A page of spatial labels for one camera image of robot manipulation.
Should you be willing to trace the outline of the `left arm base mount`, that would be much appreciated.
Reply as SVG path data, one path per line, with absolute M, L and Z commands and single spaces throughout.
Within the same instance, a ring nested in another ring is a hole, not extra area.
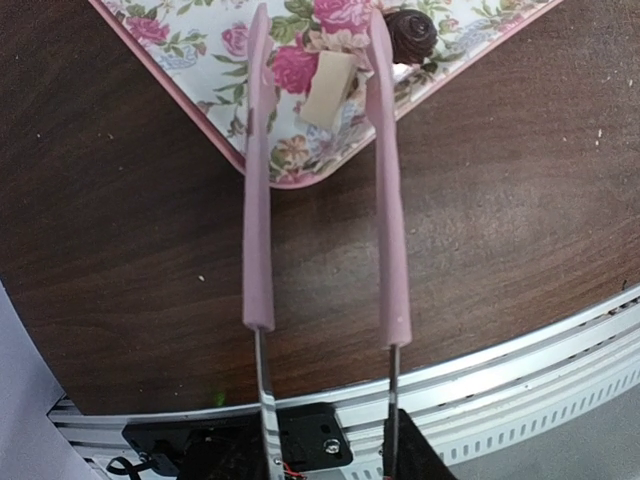
M 303 479 L 307 472 L 344 467 L 353 453 L 327 403 L 292 407 L 278 412 L 285 477 Z M 123 438 L 139 455 L 132 464 L 122 456 L 106 471 L 139 479 L 151 470 L 176 479 L 265 479 L 264 447 L 258 413 L 169 423 L 129 424 Z

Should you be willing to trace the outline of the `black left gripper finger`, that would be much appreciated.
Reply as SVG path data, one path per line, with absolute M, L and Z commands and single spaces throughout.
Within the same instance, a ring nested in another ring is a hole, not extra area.
M 403 409 L 385 420 L 382 462 L 384 479 L 457 479 Z

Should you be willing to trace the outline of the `white chocolate piece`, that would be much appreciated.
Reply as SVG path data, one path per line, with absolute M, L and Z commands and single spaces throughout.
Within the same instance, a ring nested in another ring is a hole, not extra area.
M 352 86 L 356 69 L 354 55 L 322 51 L 300 118 L 318 128 L 332 130 Z

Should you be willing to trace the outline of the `pink metal tongs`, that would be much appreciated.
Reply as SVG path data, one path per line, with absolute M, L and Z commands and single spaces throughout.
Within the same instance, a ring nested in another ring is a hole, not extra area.
M 243 227 L 243 323 L 253 330 L 263 445 L 268 476 L 285 476 L 276 401 L 266 349 L 275 328 L 271 257 L 271 213 L 267 123 L 276 106 L 274 76 L 267 65 L 273 49 L 267 6 L 258 5 L 247 43 L 248 120 Z M 394 116 L 393 49 L 383 14 L 375 9 L 369 24 L 367 55 L 372 62 L 366 116 L 375 129 L 376 205 L 380 271 L 380 328 L 389 349 L 389 405 L 384 427 L 383 476 L 397 476 L 399 450 L 398 376 L 400 350 L 412 340 L 408 262 L 400 165 Z

